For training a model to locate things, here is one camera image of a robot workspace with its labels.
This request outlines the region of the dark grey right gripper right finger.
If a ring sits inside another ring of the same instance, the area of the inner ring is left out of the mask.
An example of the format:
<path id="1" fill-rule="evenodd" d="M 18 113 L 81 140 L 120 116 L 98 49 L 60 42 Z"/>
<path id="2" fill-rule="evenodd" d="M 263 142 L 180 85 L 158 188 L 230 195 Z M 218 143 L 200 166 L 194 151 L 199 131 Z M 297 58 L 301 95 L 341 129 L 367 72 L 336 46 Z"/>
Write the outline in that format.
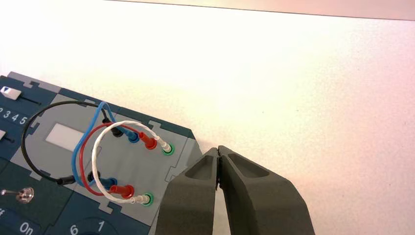
<path id="1" fill-rule="evenodd" d="M 313 235 L 305 200 L 286 178 L 221 145 L 219 185 L 233 235 Z"/>

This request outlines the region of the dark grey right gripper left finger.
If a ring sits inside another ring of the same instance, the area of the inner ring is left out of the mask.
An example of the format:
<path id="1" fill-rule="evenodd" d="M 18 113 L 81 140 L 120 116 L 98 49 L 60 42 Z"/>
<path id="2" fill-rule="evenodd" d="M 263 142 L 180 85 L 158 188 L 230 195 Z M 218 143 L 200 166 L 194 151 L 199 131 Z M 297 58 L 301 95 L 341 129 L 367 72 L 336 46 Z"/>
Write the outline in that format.
<path id="1" fill-rule="evenodd" d="M 213 147 L 167 185 L 157 235 L 212 234 L 218 159 L 218 149 Z"/>

